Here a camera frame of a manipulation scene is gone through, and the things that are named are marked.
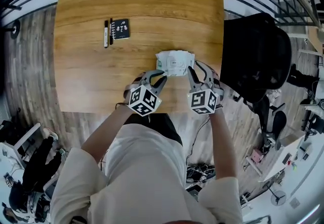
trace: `white cube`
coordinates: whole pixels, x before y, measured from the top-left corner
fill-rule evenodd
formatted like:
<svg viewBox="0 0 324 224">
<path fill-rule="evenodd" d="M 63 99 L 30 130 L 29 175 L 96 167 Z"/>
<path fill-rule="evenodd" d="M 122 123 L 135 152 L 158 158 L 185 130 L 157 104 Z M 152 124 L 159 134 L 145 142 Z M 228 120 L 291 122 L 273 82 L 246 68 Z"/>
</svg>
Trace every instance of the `white cube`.
<svg viewBox="0 0 324 224">
<path fill-rule="evenodd" d="M 211 89 L 196 91 L 187 95 L 188 104 L 197 114 L 211 114 L 215 112 L 218 94 Z"/>
<path fill-rule="evenodd" d="M 157 110 L 162 100 L 141 85 L 131 89 L 131 97 L 128 107 L 141 116 L 148 115 Z"/>
</svg>

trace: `black pants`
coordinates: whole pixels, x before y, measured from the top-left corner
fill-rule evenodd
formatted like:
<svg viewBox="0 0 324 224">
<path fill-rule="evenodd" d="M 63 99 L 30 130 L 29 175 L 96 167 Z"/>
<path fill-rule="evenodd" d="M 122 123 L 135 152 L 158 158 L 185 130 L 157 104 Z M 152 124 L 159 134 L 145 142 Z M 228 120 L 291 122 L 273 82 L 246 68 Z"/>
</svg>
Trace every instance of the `black pants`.
<svg viewBox="0 0 324 224">
<path fill-rule="evenodd" d="M 304 87 L 312 91 L 315 95 L 319 77 L 304 75 L 296 69 L 296 66 L 291 66 L 290 73 L 287 79 L 289 84 Z"/>
<path fill-rule="evenodd" d="M 43 186 L 52 178 L 61 164 L 61 154 L 56 153 L 54 158 L 46 164 L 46 158 L 52 148 L 54 139 L 48 137 L 30 158 L 24 175 L 22 186 L 26 192 L 44 192 Z"/>
<path fill-rule="evenodd" d="M 170 140 L 177 141 L 182 145 L 181 138 L 177 134 L 177 131 L 174 128 L 174 125 L 167 113 L 152 113 L 149 116 L 144 116 L 144 117 L 138 114 L 132 114 L 126 120 L 124 125 L 130 123 L 136 123 L 136 124 L 146 126 L 150 129 L 157 131 L 164 137 Z"/>
</svg>

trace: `forearm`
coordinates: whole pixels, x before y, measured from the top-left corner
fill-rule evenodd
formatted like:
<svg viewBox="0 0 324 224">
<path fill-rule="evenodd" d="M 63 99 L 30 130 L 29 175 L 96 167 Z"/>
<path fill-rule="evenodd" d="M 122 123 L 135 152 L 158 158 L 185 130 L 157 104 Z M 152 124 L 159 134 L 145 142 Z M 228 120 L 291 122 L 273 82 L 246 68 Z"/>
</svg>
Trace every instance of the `forearm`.
<svg viewBox="0 0 324 224">
<path fill-rule="evenodd" d="M 234 145 L 222 109 L 210 114 L 216 178 L 236 177 L 237 161 Z"/>
<path fill-rule="evenodd" d="M 120 105 L 83 143 L 81 149 L 87 151 L 99 163 L 110 147 L 122 125 L 132 114 L 127 106 Z"/>
</svg>

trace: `fan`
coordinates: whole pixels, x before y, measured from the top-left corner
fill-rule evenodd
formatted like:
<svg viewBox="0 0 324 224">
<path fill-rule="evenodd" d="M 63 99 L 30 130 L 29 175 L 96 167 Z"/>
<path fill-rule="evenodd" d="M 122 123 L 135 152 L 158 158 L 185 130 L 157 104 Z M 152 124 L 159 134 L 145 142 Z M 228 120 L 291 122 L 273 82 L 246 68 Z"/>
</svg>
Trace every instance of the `fan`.
<svg viewBox="0 0 324 224">
<path fill-rule="evenodd" d="M 272 193 L 271 203 L 274 206 L 281 206 L 286 202 L 287 195 L 286 195 L 286 193 L 284 191 L 273 192 L 270 188 L 269 188 L 269 190 Z"/>
</svg>

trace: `white t-shirt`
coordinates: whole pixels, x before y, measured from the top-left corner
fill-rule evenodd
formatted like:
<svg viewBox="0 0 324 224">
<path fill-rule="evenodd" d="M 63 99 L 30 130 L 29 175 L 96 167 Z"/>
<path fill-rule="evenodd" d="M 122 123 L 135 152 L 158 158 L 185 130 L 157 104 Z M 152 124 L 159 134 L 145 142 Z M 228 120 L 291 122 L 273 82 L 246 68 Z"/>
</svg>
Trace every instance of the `white t-shirt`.
<svg viewBox="0 0 324 224">
<path fill-rule="evenodd" d="M 185 189 L 182 146 L 138 124 L 124 125 L 106 157 L 106 175 L 87 152 L 73 148 L 52 202 L 53 224 L 74 216 L 88 223 L 242 223 L 238 181 L 209 182 L 197 202 Z"/>
</svg>

